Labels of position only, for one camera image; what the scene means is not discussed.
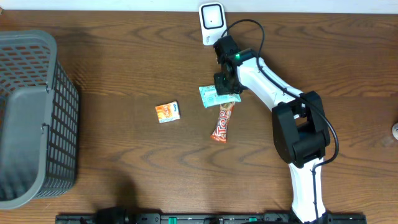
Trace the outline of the mint green wipes packet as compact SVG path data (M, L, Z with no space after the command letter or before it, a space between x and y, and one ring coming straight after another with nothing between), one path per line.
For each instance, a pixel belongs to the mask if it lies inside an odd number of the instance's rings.
M225 103L241 102L241 98L238 94L226 94L226 95L217 94L214 85L200 86L198 89L200 91L202 103L205 108L216 105L222 105Z

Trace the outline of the red chocolate bar wrapper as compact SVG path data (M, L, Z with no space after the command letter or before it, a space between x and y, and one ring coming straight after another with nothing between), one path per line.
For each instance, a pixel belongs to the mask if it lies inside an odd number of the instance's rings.
M220 105L219 118L211 138L215 141L227 143L228 125L235 102Z

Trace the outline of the orange small box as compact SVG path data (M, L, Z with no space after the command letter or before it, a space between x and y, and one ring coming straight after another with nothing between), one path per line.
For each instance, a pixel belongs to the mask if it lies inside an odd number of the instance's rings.
M180 111L176 101L155 107L159 123L167 123L180 119Z

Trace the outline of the green lid jar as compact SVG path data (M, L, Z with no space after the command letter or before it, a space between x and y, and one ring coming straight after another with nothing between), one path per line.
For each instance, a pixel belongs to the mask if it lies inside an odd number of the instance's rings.
M395 139L398 139L398 123L393 125L392 135L394 136Z

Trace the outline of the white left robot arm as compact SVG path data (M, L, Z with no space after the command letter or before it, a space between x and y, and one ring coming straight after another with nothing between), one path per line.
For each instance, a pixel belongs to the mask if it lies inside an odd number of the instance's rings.
M132 224L135 219L124 207L111 207L98 210L94 214L95 224Z

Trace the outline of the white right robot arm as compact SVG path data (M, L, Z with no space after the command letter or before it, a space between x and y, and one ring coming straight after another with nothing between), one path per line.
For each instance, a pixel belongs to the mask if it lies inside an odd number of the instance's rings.
M217 93L251 90L272 113L274 146L290 169L295 221L320 221L326 212L320 170L330 144L320 96L290 86L254 50L240 50L230 35L218 39L213 48L221 65L214 75Z

